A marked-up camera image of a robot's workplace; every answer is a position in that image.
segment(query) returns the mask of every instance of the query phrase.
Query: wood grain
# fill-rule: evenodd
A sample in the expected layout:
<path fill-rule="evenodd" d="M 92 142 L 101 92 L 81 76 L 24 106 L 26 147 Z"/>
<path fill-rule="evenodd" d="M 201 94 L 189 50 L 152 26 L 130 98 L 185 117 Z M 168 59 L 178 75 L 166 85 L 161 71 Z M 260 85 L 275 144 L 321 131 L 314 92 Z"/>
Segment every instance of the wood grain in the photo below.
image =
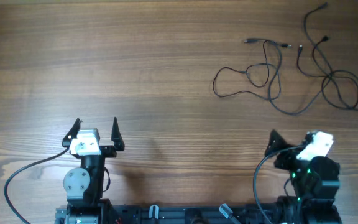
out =
<path fill-rule="evenodd" d="M 252 174 L 269 132 L 289 142 L 308 130 L 336 138 L 330 157 L 341 163 L 336 205 L 344 223 L 358 223 L 358 112 L 319 98 L 301 116 L 286 116 L 252 95 L 219 99 L 212 79 L 220 67 L 245 69 L 264 61 L 265 37 L 303 44 L 301 66 L 317 72 L 301 31 L 303 15 L 318 1 L 172 1 L 0 6 L 0 223 L 19 223 L 3 197 L 18 168 L 62 150 L 76 118 L 97 127 L 103 143 L 118 117 L 126 150 L 109 159 L 115 205 L 240 205 L 252 203 Z M 310 34 L 334 68 L 358 74 L 358 1 L 330 1 L 310 17 Z M 297 47 L 283 50 L 282 97 L 287 110 L 305 105 L 320 81 L 295 67 Z M 273 49 L 268 58 L 276 62 Z M 266 70 L 255 70 L 262 82 Z M 343 86 L 344 98 L 354 89 Z M 218 90 L 251 87 L 225 72 Z M 63 177 L 80 162 L 70 155 L 33 167 L 11 183 L 9 195 L 33 223 L 51 223 L 66 205 Z M 286 172 L 268 162 L 260 171 L 263 202 L 283 195 Z"/>

